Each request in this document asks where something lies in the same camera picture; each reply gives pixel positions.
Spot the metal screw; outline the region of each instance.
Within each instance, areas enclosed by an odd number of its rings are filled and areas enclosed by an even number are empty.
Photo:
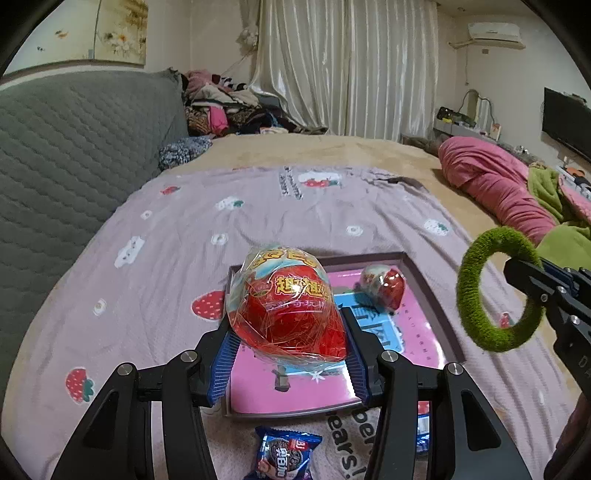
[[[186,363],[194,362],[197,359],[198,355],[195,350],[187,350],[181,353],[181,360]]]
[[[386,362],[395,362],[398,360],[398,354],[394,350],[384,350],[382,352],[382,360]]]
[[[462,375],[464,373],[464,367],[457,363],[449,364],[447,369],[452,375]]]
[[[131,364],[121,364],[117,367],[117,374],[124,377],[125,375],[129,375],[134,370],[134,366]]]

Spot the pink clothing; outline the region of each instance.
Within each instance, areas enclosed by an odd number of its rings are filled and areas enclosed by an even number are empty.
[[[189,85],[187,85],[186,93],[189,98],[193,98],[207,83],[212,83],[212,74],[208,70],[192,70],[187,72],[187,78]]]
[[[451,137],[439,147],[439,160],[449,183],[534,245],[556,226],[527,190],[528,167],[502,148],[477,138]]]
[[[224,130],[228,128],[228,117],[221,107],[209,107],[209,110],[207,111],[207,119],[209,120],[209,126],[211,127],[212,132],[215,133],[217,137],[221,137]]]
[[[579,192],[570,188],[564,182],[562,175],[558,177],[558,186],[560,186],[560,190],[562,190],[562,193],[573,208],[575,215],[581,220],[591,223],[591,202]]]

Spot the oreo cookie package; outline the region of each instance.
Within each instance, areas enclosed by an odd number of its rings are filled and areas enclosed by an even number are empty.
[[[256,454],[255,471],[244,480],[312,480],[312,450],[322,442],[321,436],[269,427],[255,431],[261,438],[261,448]]]

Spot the air conditioner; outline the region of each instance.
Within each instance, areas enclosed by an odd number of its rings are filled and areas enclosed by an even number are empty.
[[[468,45],[483,45],[488,47],[525,48],[521,41],[519,26],[502,22],[475,22],[468,24],[470,40],[450,45],[462,48]]]

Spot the blue knit fabric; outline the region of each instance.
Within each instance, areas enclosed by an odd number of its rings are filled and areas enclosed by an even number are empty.
[[[160,149],[158,166],[160,170],[177,167],[178,165],[195,160],[195,158],[203,155],[211,146],[212,140],[207,135],[181,138]]]

